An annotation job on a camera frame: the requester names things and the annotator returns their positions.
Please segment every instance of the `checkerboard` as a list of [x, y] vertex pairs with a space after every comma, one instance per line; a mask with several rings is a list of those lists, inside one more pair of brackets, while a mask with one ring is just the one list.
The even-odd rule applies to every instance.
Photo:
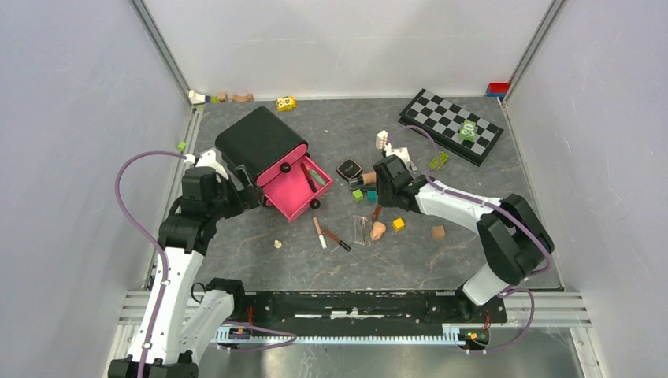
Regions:
[[[400, 116], [399, 123], [414, 124], [425, 129], [438, 144], [478, 166], [503, 133], [503, 129], [495, 124], [426, 89], [410, 101]], [[476, 123], [476, 136], [472, 142], [459, 136], [464, 120]]]

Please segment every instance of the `red block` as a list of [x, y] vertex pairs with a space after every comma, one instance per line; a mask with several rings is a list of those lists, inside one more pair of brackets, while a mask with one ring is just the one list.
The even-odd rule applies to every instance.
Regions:
[[487, 93], [507, 93], [508, 83], [490, 83], [487, 86]]

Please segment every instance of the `yellow toy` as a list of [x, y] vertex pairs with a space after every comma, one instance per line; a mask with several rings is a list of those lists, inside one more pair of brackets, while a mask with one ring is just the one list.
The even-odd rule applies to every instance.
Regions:
[[279, 112], [284, 112], [286, 110], [293, 110], [297, 106], [297, 101], [292, 96], [286, 96], [276, 99], [276, 109]]
[[401, 231], [406, 227], [406, 224], [403, 223], [403, 219], [397, 218], [392, 222], [392, 226], [395, 228], [395, 231]]

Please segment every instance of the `teal cube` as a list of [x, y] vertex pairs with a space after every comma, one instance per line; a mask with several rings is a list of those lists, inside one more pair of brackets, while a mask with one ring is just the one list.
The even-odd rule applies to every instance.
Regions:
[[364, 198], [364, 193], [357, 189], [356, 191], [353, 191], [353, 197], [355, 198], [356, 202], [360, 202]]

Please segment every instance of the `white wall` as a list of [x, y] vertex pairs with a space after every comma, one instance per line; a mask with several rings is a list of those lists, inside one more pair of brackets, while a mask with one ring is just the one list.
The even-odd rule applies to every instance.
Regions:
[[666, 376], [668, 2], [567, 2], [510, 98], [611, 377]]
[[[187, 106], [127, 1], [0, 2], [0, 376], [101, 376], [149, 244], [117, 170], [174, 149]], [[150, 230], [174, 158], [128, 170]]]
[[549, 0], [146, 0], [190, 86], [258, 98], [481, 95]]

